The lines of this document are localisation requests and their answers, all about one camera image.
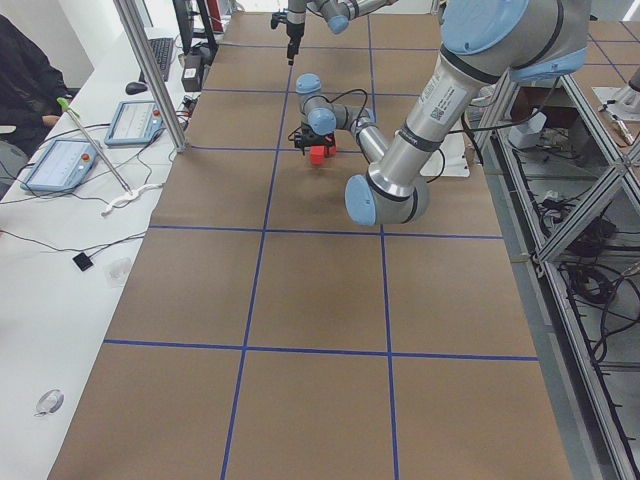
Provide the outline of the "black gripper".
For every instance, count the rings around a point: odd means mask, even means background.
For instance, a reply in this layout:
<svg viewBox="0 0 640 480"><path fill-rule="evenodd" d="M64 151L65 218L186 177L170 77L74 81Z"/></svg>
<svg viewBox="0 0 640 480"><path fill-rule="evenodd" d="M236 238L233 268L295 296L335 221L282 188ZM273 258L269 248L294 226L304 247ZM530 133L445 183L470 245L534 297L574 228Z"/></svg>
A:
<svg viewBox="0 0 640 480"><path fill-rule="evenodd" d="M299 133L299 147L311 148L314 146L333 147L334 146L334 134L318 134L310 125L302 123Z"/></svg>
<svg viewBox="0 0 640 480"><path fill-rule="evenodd" d="M299 54L299 45L304 36L304 23L286 22L286 33L289 37L287 45L287 62L289 66L293 66L296 56Z"/></svg>

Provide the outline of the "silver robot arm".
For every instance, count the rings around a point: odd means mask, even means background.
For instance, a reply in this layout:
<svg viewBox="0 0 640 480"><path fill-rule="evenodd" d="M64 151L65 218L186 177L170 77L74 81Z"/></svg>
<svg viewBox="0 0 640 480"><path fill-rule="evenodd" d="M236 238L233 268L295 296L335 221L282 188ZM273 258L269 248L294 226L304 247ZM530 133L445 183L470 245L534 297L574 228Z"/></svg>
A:
<svg viewBox="0 0 640 480"><path fill-rule="evenodd" d="M482 87L503 74L514 82L557 78L578 70L587 53L588 1L449 1L431 79L406 120L387 141L363 107L331 102L315 74L296 81L301 125L296 148L331 146L349 131L369 162L352 176L345 205L358 225L403 224L428 205L421 170Z"/></svg>
<svg viewBox="0 0 640 480"><path fill-rule="evenodd" d="M308 10L315 12L326 22L329 30L337 35L342 33L349 23L359 17L375 12L383 7L394 4L394 1L289 1L287 8L281 12L275 12L271 18L271 28L275 29L279 24L286 26L286 34L289 38L287 45L287 61L294 65L295 57L299 53L300 44L305 33L306 13Z"/></svg>

